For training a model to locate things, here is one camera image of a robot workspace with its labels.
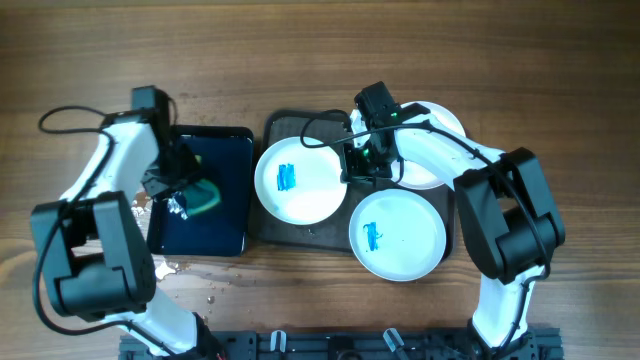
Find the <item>green yellow sponge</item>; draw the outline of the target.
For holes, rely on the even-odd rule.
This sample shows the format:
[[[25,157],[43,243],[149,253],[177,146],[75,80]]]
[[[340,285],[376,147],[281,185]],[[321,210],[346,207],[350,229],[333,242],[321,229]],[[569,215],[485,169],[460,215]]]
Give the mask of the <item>green yellow sponge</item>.
[[[211,210],[221,202],[221,192],[217,185],[205,177],[199,155],[185,155],[180,158],[177,179],[167,201],[170,213],[183,220]]]

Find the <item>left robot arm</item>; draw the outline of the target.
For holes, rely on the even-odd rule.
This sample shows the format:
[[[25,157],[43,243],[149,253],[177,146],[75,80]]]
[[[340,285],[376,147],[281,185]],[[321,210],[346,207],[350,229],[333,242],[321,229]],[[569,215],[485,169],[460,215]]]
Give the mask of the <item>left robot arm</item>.
[[[40,321],[66,336],[119,327],[165,359],[223,359],[204,320],[156,287],[155,265],[130,204],[179,193],[186,217],[221,201],[201,162],[178,144],[177,109],[163,90],[132,91],[129,111],[102,113],[98,146],[75,183],[30,217],[37,251],[32,301]]]

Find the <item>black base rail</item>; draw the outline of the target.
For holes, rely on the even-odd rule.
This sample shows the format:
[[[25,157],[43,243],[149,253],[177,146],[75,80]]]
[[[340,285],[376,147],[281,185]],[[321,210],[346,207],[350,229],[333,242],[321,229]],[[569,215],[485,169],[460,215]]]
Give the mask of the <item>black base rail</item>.
[[[488,359],[464,328],[422,332],[272,333],[212,332],[224,348],[224,359]],[[500,359],[562,360],[557,328],[530,329],[521,346]],[[131,336],[120,340],[118,359],[162,359]]]

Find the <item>black water tray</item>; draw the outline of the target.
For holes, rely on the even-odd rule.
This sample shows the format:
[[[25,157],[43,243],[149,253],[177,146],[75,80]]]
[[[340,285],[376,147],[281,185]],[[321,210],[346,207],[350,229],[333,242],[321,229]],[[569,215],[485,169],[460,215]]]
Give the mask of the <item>black water tray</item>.
[[[157,255],[239,256],[244,251],[252,185],[253,133],[245,127],[179,125],[177,143],[201,159],[219,201],[197,215],[177,192],[152,205],[147,245]]]

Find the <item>dark brown serving tray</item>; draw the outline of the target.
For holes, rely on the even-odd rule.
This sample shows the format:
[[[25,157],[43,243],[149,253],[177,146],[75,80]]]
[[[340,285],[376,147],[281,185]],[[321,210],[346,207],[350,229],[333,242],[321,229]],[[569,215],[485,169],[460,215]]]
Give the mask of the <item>dark brown serving tray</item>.
[[[298,137],[303,125],[309,119],[314,123],[306,134],[323,142],[346,136],[344,128],[347,117],[336,110],[310,112],[291,109],[277,110],[265,122],[260,142],[264,152],[269,146],[288,138]],[[311,225],[293,225],[282,222],[271,215],[261,204],[256,194],[252,195],[248,220],[248,236],[264,243],[289,246],[296,249],[350,254],[352,252],[348,229],[351,215],[356,206],[368,195],[395,185],[387,180],[372,185],[350,184],[345,200],[327,219]],[[444,256],[448,257],[456,245],[456,205],[454,192],[445,185],[417,190],[417,195],[434,206],[446,230]]]

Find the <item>white plate bottom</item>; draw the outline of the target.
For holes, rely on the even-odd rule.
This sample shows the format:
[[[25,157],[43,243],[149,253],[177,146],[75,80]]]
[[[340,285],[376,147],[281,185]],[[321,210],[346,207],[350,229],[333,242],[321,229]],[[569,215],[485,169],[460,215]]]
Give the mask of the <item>white plate bottom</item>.
[[[364,198],[354,209],[348,235],[358,261],[374,275],[394,282],[428,275],[443,259],[447,244],[436,208],[401,189]]]

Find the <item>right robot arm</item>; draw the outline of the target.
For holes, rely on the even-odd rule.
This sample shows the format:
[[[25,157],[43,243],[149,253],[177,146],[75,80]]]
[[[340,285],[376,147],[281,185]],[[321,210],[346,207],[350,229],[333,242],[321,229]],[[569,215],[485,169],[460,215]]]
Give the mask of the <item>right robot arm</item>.
[[[420,102],[401,105],[383,82],[363,88],[343,140],[348,183],[401,182],[407,163],[433,174],[454,193],[467,252],[482,275],[470,326],[486,356],[522,347],[536,283],[551,273],[565,227],[537,157],[481,145]]]

